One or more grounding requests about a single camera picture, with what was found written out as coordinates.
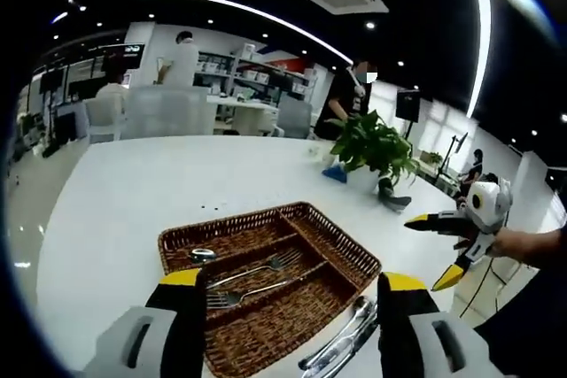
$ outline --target man in white shirt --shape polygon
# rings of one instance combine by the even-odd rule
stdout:
[[[191,31],[182,31],[175,38],[176,46],[169,52],[158,72],[158,84],[171,88],[193,86],[198,62],[198,47]]]
[[[122,86],[124,70],[108,70],[106,72],[106,78],[108,79],[108,84],[97,92],[97,99],[114,99],[116,115],[121,115],[124,113],[124,107],[129,93],[128,89]]]

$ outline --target fork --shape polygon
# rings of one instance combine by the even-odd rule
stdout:
[[[206,294],[206,308],[207,309],[229,309],[230,307],[235,307],[242,303],[244,297],[251,296],[252,294],[258,294],[259,292],[267,291],[269,289],[281,287],[286,283],[293,281],[289,279],[287,281],[275,283],[268,287],[254,289],[248,292],[209,292]]]
[[[243,276],[247,276],[249,274],[255,274],[256,272],[259,272],[260,270],[264,270],[264,269],[271,269],[274,272],[279,272],[281,270],[284,270],[287,266],[289,266],[291,263],[293,263],[299,257],[301,257],[301,252],[299,252],[296,249],[291,249],[291,250],[288,250],[287,252],[285,252],[282,255],[278,254],[278,255],[272,257],[263,266],[255,267],[254,269],[247,270],[246,272],[242,272],[241,274],[235,274],[233,276],[230,276],[229,278],[223,279],[223,280],[218,281],[218,282],[213,282],[213,283],[209,284],[206,288],[207,289],[213,289],[213,288],[221,286],[224,283],[232,282],[235,279],[242,278]]]

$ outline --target metal utensil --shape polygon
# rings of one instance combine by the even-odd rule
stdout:
[[[242,278],[243,276],[247,276],[249,274],[255,274],[256,272],[259,272],[260,270],[263,270],[263,269],[271,269],[274,272],[279,272],[280,270],[284,270],[287,266],[291,265],[299,257],[301,257],[301,252],[296,250],[296,249],[291,249],[291,250],[285,252],[284,254],[281,254],[281,255],[278,254],[278,255],[272,257],[263,266],[256,267],[252,270],[247,270],[246,272],[242,272],[241,274],[235,274],[233,276],[230,276],[229,278],[223,279],[223,280],[218,281],[218,282],[213,282],[213,283],[209,284],[206,288],[207,289],[213,289],[213,288],[221,286],[224,283],[232,282],[235,279]]]
[[[281,287],[292,280],[282,281],[269,285],[264,288],[254,289],[248,292],[209,292],[206,294],[206,308],[207,309],[229,309],[242,303],[244,297],[258,294],[259,292],[267,291],[269,289]]]
[[[196,248],[191,251],[190,257],[195,263],[200,264],[206,263],[210,260],[215,260],[217,256],[213,250],[208,250],[207,248]]]
[[[338,372],[348,363],[348,361],[356,354],[356,352],[368,341],[370,336],[377,328],[377,304],[370,307],[370,313],[362,323],[349,335],[343,336],[338,339],[332,346],[324,350],[318,360],[309,368],[302,378],[311,378],[318,375],[325,367],[330,365],[338,358],[346,349],[350,347],[350,351],[344,356],[326,375],[331,377],[338,374]]]
[[[328,342],[326,343],[321,349],[316,351],[313,354],[310,354],[306,358],[303,358],[299,361],[298,366],[300,369],[307,371],[311,368],[317,360],[324,354],[324,352],[331,347],[337,340],[345,333],[347,329],[349,329],[358,319],[366,318],[370,313],[370,308],[372,306],[372,301],[365,296],[360,296],[354,300],[353,308],[354,308],[354,315],[348,321],[346,325],[342,327],[340,331]]]

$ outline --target ceiling light strip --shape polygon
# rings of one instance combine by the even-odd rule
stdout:
[[[344,59],[349,65],[351,65],[353,63],[353,61],[344,53],[336,50],[335,48],[333,48],[331,45],[329,45],[328,43],[324,42],[323,40],[321,40],[320,38],[312,35],[311,33],[308,33],[307,31],[305,31],[302,28],[299,28],[297,26],[294,26],[292,23],[287,22],[283,19],[280,19],[278,17],[275,17],[274,15],[270,15],[269,13],[263,12],[263,11],[259,11],[257,9],[251,8],[250,6],[245,6],[243,4],[237,4],[236,2],[231,2],[230,0],[206,0],[207,2],[215,2],[217,4],[226,4],[227,6],[232,6],[234,8],[238,8],[241,9],[243,11],[247,11],[247,12],[251,12],[251,13],[255,13],[256,15],[260,15],[261,17],[264,17],[266,19],[270,19],[282,26],[288,27],[289,29],[296,31],[297,33],[300,33],[301,35],[304,35],[305,37],[308,37],[309,39],[313,40],[314,42],[319,43],[321,46],[323,46],[323,48],[330,50],[331,52],[333,52],[335,55],[341,57],[342,59]]]
[[[486,62],[488,61],[488,48],[490,47],[490,26],[492,20],[490,0],[478,0],[478,13],[480,17],[480,38],[478,43],[477,74],[475,75],[475,82],[472,86],[472,93],[470,94],[469,109],[467,110],[468,118],[471,118],[472,113],[475,111],[482,81],[485,78]]]
[[[52,21],[51,24],[55,24],[57,21],[62,20],[64,17],[66,17],[69,14],[69,12],[63,12],[60,13],[57,17],[55,17]]]

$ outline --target wicker basket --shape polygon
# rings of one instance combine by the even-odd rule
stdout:
[[[214,280],[266,264],[277,253],[301,252],[280,272],[262,270],[220,289],[291,280],[232,309],[207,312],[206,363],[221,378],[245,378],[287,356],[341,314],[380,272],[377,258],[307,203],[169,229],[159,236],[165,273],[195,266],[189,256],[195,248],[217,253],[206,263]]]

